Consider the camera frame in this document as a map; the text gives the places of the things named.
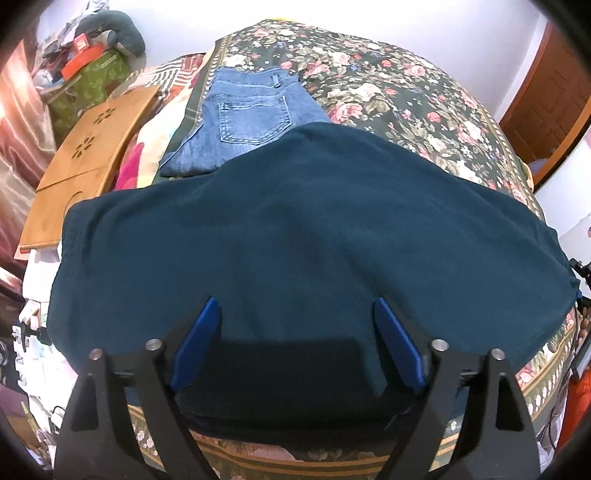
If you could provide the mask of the wooden lap desk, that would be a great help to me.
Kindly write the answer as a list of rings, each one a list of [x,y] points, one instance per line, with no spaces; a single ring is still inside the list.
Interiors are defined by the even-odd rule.
[[[156,86],[135,88],[84,113],[39,182],[19,252],[56,246],[68,210],[109,190],[127,144],[157,94]]]

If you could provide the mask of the orange box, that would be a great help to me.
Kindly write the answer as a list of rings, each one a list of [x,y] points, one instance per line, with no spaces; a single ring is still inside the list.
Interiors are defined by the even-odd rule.
[[[79,52],[62,68],[61,75],[63,79],[69,81],[79,70],[100,58],[103,53],[104,48],[100,45],[91,46]]]

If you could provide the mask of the grey neck pillow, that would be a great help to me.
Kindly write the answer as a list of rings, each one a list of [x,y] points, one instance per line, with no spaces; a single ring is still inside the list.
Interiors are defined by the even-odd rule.
[[[75,30],[75,36],[84,35],[89,44],[105,50],[116,49],[123,55],[141,57],[145,42],[131,18],[115,10],[103,10],[84,17]]]

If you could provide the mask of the floral green bedspread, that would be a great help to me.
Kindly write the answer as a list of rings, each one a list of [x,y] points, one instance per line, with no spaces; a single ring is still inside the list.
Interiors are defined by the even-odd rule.
[[[399,46],[283,20],[263,20],[214,44],[180,126],[165,153],[201,118],[201,103],[221,67],[280,67],[301,83],[335,123],[374,133],[449,173],[508,194],[545,221],[525,163],[485,107],[439,67]],[[560,438],[569,367],[580,315],[574,308],[517,373],[538,433],[542,467]],[[374,479],[392,448],[280,447],[193,433],[221,479]]]

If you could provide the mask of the folded blue denim jeans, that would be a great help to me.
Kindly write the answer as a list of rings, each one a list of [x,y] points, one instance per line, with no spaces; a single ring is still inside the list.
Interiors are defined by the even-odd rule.
[[[158,173],[163,177],[211,173],[291,129],[328,121],[298,77],[287,70],[245,72],[221,67],[201,103],[199,125],[175,151],[164,155]]]

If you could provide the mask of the striped patchwork quilt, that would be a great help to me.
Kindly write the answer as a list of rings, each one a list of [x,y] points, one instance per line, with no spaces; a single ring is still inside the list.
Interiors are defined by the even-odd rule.
[[[206,53],[190,54],[134,71],[110,95],[115,99],[139,88],[158,88],[154,105],[123,154],[114,184],[116,191],[143,188],[152,183],[207,60]]]

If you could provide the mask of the brown wooden door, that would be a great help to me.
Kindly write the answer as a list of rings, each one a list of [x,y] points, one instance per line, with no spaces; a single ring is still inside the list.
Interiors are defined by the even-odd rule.
[[[590,127],[590,74],[553,24],[501,120],[515,153],[538,189],[567,159]]]

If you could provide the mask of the pink orange curtain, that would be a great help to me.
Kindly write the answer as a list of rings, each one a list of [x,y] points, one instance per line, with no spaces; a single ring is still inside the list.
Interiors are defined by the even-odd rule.
[[[36,188],[55,151],[46,105],[33,83],[25,43],[1,69],[1,267],[21,277],[14,258]]]

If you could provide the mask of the red small box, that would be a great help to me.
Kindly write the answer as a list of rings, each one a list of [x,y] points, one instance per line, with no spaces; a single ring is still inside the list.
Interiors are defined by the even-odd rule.
[[[91,47],[90,41],[85,33],[77,35],[72,42],[75,55],[78,55]]]

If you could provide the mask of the dark teal fleece pants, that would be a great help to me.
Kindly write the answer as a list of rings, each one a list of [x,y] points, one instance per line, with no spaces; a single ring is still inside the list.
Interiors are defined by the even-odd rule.
[[[512,197],[374,134],[304,125],[216,172],[73,206],[47,326],[80,370],[221,307],[176,394],[194,431],[391,434],[416,402],[377,335],[385,298],[461,352],[525,366],[574,306],[556,232]]]

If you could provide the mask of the green patterned storage bag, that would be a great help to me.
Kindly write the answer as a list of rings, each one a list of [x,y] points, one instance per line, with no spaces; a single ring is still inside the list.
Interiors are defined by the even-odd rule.
[[[129,75],[126,60],[117,50],[108,50],[84,66],[70,80],[41,93],[47,106],[56,146],[67,137],[80,117],[103,103]]]

